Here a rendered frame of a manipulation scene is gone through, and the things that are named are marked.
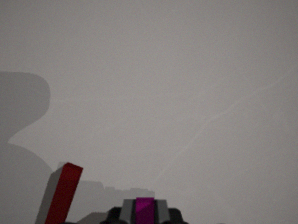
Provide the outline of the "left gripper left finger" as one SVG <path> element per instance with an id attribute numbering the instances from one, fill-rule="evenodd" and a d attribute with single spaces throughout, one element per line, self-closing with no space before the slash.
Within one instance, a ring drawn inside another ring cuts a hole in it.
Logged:
<path id="1" fill-rule="evenodd" d="M 124 199 L 122 207 L 110 209 L 106 220 L 99 224 L 136 224 L 136 199 Z"/>

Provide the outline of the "magenta rod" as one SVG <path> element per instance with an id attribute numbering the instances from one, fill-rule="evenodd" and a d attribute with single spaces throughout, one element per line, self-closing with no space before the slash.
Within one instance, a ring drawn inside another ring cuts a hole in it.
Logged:
<path id="1" fill-rule="evenodd" d="M 154 224 L 154 198 L 136 197 L 136 224 Z"/>

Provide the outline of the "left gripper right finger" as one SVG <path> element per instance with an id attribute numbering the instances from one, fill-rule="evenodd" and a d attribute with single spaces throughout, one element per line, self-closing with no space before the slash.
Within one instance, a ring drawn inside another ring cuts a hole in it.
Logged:
<path id="1" fill-rule="evenodd" d="M 189 223 L 183 221 L 180 210 L 178 210 L 177 208 L 168 208 L 166 200 L 154 200 L 154 224 L 189 224 Z"/>

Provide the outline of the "dark red rod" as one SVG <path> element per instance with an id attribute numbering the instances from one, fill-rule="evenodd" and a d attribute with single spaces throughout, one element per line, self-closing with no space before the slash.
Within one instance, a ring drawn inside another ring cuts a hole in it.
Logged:
<path id="1" fill-rule="evenodd" d="M 66 221 L 83 168 L 72 163 L 63 166 L 45 224 Z"/>

